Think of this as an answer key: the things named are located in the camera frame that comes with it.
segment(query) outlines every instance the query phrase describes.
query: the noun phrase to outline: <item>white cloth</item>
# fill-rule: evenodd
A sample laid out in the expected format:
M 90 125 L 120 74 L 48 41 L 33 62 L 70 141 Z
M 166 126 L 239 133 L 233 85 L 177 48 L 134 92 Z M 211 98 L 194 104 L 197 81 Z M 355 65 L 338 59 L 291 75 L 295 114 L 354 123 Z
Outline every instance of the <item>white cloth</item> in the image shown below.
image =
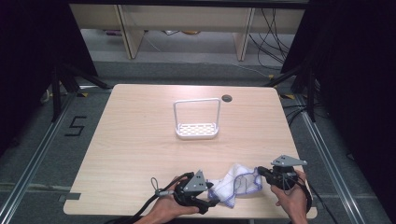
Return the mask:
M 235 206 L 235 197 L 262 190 L 262 177 L 257 167 L 249 169 L 241 164 L 234 164 L 223 179 L 208 179 L 213 184 L 208 190 L 208 198 L 219 199 L 228 207 Z

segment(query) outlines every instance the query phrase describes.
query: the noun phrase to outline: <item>desk leg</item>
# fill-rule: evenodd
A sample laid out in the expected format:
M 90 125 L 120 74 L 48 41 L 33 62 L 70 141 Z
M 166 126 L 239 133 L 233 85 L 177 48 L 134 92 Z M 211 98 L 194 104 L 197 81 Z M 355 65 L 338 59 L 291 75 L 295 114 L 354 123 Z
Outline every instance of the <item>desk leg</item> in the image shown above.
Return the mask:
M 233 33 L 233 42 L 235 43 L 236 56 L 238 61 L 242 62 L 245 60 L 245 54 L 248 47 L 248 35 L 250 33 L 250 27 L 253 23 L 255 8 L 249 8 L 247 11 L 246 23 L 244 33 Z
M 134 29 L 134 26 L 125 19 L 125 14 L 122 11 L 122 5 L 116 5 L 115 8 L 121 24 L 120 31 L 122 33 L 128 58 L 134 59 L 137 55 L 137 51 L 139 50 L 145 31 Z

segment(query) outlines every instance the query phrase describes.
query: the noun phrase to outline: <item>cloth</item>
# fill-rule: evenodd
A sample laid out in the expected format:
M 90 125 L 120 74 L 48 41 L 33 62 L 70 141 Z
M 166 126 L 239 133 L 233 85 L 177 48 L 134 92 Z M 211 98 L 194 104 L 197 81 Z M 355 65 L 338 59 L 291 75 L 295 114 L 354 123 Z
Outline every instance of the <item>cloth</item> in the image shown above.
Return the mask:
M 241 164 L 234 164 L 227 175 L 219 180 L 208 179 L 213 184 L 208 190 L 210 200 L 219 199 L 221 203 L 233 208 L 235 197 L 262 190 L 262 176 L 257 172 L 257 167 L 249 169 Z

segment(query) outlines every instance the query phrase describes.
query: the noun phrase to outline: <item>white basket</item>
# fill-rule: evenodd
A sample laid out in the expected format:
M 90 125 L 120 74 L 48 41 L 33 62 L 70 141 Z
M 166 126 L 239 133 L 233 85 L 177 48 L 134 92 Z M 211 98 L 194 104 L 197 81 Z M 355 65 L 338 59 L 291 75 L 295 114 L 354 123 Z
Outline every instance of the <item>white basket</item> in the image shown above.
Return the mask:
M 216 121 L 212 123 L 179 123 L 177 120 L 177 105 L 185 103 L 196 103 L 204 101 L 217 101 L 218 110 Z M 195 99 L 195 100 L 180 100 L 174 102 L 174 113 L 176 123 L 176 134 L 180 139 L 211 139 L 216 137 L 219 132 L 219 113 L 220 113 L 219 98 Z

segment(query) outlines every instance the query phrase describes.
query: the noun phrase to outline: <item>wooden table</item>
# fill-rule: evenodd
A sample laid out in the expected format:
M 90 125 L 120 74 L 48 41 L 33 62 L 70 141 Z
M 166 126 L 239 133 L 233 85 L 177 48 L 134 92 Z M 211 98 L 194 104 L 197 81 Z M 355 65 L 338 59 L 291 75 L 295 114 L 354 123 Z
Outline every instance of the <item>wooden table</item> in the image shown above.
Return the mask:
M 230 103 L 221 102 L 219 133 L 215 138 L 177 137 L 174 101 L 221 98 L 225 94 L 233 99 Z M 194 110 L 196 114 L 187 119 L 216 113 L 207 106 L 200 105 Z M 270 162 L 281 154 L 298 158 L 278 95 L 272 88 L 117 85 L 71 189 L 71 195 L 80 197 L 67 200 L 64 211 L 70 215 L 130 216 L 154 194 L 152 177 L 157 178 L 160 188 L 177 175 L 199 169 L 207 179 L 221 179 L 235 163 L 248 168 L 271 168 Z M 263 182 L 262 191 L 236 198 L 234 209 L 218 204 L 204 216 L 189 217 L 288 217 L 275 206 L 276 196 L 265 179 Z M 199 198 L 205 199 L 206 192 Z M 308 218 L 316 215 L 313 207 Z

